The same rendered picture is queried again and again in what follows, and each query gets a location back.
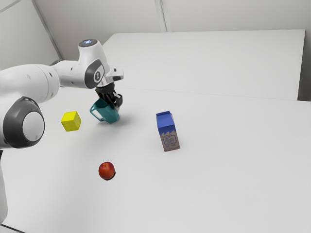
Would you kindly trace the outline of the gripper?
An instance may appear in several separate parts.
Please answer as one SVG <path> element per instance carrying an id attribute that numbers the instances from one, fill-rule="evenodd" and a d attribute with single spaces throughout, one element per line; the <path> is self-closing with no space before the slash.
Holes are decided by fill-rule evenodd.
<path id="1" fill-rule="evenodd" d="M 115 108 L 120 108 L 123 104 L 123 96 L 121 94 L 115 93 L 115 84 L 110 83 L 105 86 L 97 86 L 95 89 L 99 98 L 103 99 L 105 102 L 114 102 Z"/>

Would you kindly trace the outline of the blue and brown carton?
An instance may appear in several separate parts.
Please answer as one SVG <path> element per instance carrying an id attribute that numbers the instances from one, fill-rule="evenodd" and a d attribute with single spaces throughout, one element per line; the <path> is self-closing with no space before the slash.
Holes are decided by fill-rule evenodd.
<path id="1" fill-rule="evenodd" d="M 179 140 L 171 112 L 157 113 L 156 122 L 164 151 L 179 149 Z"/>

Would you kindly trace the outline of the red apple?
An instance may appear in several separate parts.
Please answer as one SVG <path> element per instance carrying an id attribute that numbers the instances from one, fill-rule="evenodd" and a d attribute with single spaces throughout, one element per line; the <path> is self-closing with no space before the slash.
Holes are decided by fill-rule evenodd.
<path id="1" fill-rule="evenodd" d="M 111 180 L 115 176 L 115 167 L 111 162 L 103 162 L 98 169 L 99 176 L 104 180 Z"/>

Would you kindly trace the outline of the yellow cube block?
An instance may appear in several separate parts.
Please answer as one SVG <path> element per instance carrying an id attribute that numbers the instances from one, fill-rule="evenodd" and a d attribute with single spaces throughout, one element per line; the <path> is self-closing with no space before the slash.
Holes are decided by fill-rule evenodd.
<path id="1" fill-rule="evenodd" d="M 61 124 L 66 132 L 79 130 L 81 122 L 77 111 L 65 112 L 61 119 Z"/>

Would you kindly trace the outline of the teal faceted mug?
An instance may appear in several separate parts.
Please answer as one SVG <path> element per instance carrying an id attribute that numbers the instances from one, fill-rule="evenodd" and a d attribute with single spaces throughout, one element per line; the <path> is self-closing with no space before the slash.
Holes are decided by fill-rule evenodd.
<path id="1" fill-rule="evenodd" d="M 109 124 L 118 121 L 120 118 L 118 111 L 103 99 L 95 101 L 89 111 L 99 121 L 105 121 Z"/>

